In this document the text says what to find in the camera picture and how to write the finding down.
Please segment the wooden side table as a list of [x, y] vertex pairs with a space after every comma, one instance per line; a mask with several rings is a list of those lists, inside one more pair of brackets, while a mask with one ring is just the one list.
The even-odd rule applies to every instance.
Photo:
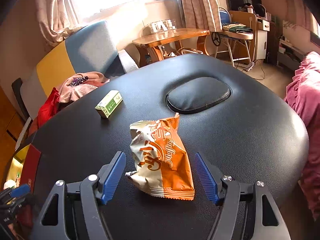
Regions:
[[144, 67], [148, 64], [145, 59], [147, 55], [150, 55], [152, 63], [164, 60], [164, 56], [160, 50], [161, 46], [174, 42], [176, 49], [181, 49], [182, 40], [194, 37], [197, 38], [196, 49], [203, 52], [204, 55], [209, 56], [205, 45], [209, 34], [210, 31], [208, 30], [181, 28], [146, 35], [133, 40], [132, 43], [140, 54], [139, 67]]

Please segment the white folding chair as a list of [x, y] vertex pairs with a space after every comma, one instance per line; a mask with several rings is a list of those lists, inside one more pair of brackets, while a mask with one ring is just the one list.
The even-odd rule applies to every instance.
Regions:
[[[221, 53], [228, 53], [233, 67], [235, 67], [235, 62], [248, 60], [249, 64], [246, 70], [251, 69], [254, 66], [249, 52], [249, 42], [253, 41], [252, 29], [242, 23], [232, 22], [230, 13], [223, 7], [219, 7], [219, 15], [222, 31], [211, 33], [212, 43], [216, 46], [214, 57]], [[233, 56], [237, 44], [246, 49], [246, 57], [235, 58]]]

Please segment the pink cloth with beads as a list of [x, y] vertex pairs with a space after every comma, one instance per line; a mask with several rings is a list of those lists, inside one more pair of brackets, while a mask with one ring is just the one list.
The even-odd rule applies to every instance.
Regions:
[[57, 89], [59, 91], [59, 103], [75, 102], [109, 81], [100, 72], [76, 73], [67, 78]]

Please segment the black oval table cushion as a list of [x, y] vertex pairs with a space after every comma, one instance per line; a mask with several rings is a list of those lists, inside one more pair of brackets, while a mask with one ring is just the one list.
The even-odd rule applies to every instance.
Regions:
[[224, 102], [231, 93], [231, 88], [219, 79], [198, 77], [172, 89], [165, 100], [176, 113], [195, 114]]

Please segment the red gold storage box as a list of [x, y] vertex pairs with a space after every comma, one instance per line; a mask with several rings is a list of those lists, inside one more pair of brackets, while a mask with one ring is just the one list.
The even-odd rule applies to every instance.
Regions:
[[18, 150], [10, 162], [3, 189], [27, 184], [31, 193], [33, 193], [40, 157], [41, 152], [32, 144], [28, 144]]

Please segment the clear acrylic organizer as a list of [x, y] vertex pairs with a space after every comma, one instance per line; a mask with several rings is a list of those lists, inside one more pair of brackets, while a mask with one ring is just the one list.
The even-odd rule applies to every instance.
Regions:
[[159, 33], [162, 31], [175, 30], [177, 27], [176, 21], [171, 19], [160, 20], [148, 24], [150, 33]]

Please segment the red cloth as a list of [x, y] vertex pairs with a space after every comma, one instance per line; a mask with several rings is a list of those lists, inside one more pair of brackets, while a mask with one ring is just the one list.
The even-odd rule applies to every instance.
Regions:
[[59, 111], [59, 98], [59, 91], [54, 87], [45, 103], [40, 107], [37, 117], [31, 123], [29, 135], [36, 132]]

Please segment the pink striped curtain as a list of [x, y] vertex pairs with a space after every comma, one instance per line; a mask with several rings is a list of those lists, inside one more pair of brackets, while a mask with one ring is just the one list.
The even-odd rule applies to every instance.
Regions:
[[222, 31], [217, 0], [182, 0], [182, 8], [187, 28]]

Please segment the pink bed cover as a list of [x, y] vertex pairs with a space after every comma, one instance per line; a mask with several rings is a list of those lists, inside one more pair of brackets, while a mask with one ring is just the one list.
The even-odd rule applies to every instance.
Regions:
[[306, 55], [286, 87], [284, 101], [303, 120], [309, 135], [309, 154], [303, 168], [300, 187], [313, 218], [319, 217], [319, 54]]

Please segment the green cream small box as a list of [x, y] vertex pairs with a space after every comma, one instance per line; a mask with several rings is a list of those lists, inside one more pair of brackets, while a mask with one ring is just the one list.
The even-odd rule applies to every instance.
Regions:
[[95, 110], [102, 118], [109, 118], [123, 98], [118, 90], [109, 91], [104, 98], [95, 106]]

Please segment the orange white snack bag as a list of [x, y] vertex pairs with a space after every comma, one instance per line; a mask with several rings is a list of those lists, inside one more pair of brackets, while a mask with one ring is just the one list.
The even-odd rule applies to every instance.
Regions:
[[125, 176], [153, 196], [193, 200], [195, 189], [188, 154], [178, 135], [180, 115], [130, 125], [135, 170]]

